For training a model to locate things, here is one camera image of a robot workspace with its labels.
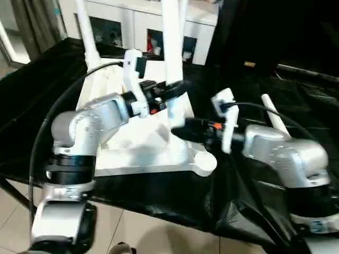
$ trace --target wall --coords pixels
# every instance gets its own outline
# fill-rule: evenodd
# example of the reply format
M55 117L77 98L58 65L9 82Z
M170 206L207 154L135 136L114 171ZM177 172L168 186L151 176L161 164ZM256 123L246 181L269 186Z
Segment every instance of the wall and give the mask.
M0 19L5 29L18 31L11 0L0 0Z

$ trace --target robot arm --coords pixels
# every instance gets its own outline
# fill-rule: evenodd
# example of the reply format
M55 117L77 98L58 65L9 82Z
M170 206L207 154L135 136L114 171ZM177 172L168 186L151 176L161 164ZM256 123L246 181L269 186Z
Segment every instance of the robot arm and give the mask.
M226 124L186 119L186 126L172 130L182 139L218 144L231 153L231 144L242 144L242 155L268 164L285 187L287 207L297 228L313 234L339 232L339 208L331 196L325 149L313 140L293 139L286 132L261 125L249 125L245 133L234 133L238 109L222 107L234 102L229 89L212 98Z

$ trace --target black cable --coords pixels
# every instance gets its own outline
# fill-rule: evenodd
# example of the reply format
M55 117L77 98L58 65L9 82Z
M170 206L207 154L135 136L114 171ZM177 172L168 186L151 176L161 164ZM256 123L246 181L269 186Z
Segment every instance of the black cable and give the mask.
M103 69L107 66L112 66L112 65L121 65L122 62L110 62L110 63L105 63L104 65L100 65L86 74L82 75L79 77L76 81L74 81L65 91L64 93L54 102L53 106L47 113L46 117L44 118L40 129L38 131L38 134L35 138L33 147L32 147L32 152L31 152L31 157L30 157L30 169L29 169L29 192L28 192L28 197L29 197L29 209L30 209L30 228L32 228L33 221L34 221L34 215L35 215L35 210L34 210L34 197L33 197L33 176L34 176L34 168L35 168L35 158L37 156L37 151L38 151L38 145L40 143L40 140L42 138L42 134L47 126L47 124L52 120L52 117L57 110L57 108L60 106L60 104L67 98L67 96L72 93L76 88L78 88L78 85L83 81L87 76L91 75L92 73Z
M259 108L261 110L265 110L265 111L268 111L268 112L271 112L275 115L278 115L280 118L282 118L285 122L289 123L290 125L293 125L294 127L296 127L298 130L300 130L307 138L311 139L311 140L315 140L316 141L316 138L308 131L306 130L304 127L302 127L299 123L297 123L296 121L292 120L291 118L285 116L284 114L281 114L275 110L272 110L268 107L265 107L265 106L262 106L260 104L256 104L256 103L252 103L252 102L230 102L230 103L226 103L226 104L223 104L220 108L222 110L225 110L229 107L232 107L232 106L236 106L236 105L239 105L239 106L251 106L251 107L256 107L256 108Z

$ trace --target glass cabinet door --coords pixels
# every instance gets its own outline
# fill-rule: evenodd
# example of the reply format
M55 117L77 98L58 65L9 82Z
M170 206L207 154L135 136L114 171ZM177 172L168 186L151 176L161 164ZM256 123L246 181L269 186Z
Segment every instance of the glass cabinet door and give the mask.
M69 37L80 39L74 0L59 0ZM133 11L115 6L86 2L96 42L125 49L133 48Z

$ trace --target curtain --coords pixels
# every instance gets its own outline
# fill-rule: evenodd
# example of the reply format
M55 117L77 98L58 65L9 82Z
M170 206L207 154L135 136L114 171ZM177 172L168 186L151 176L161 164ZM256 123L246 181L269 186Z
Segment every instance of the curtain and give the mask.
M60 41L51 15L52 0L11 0L17 26L31 60Z

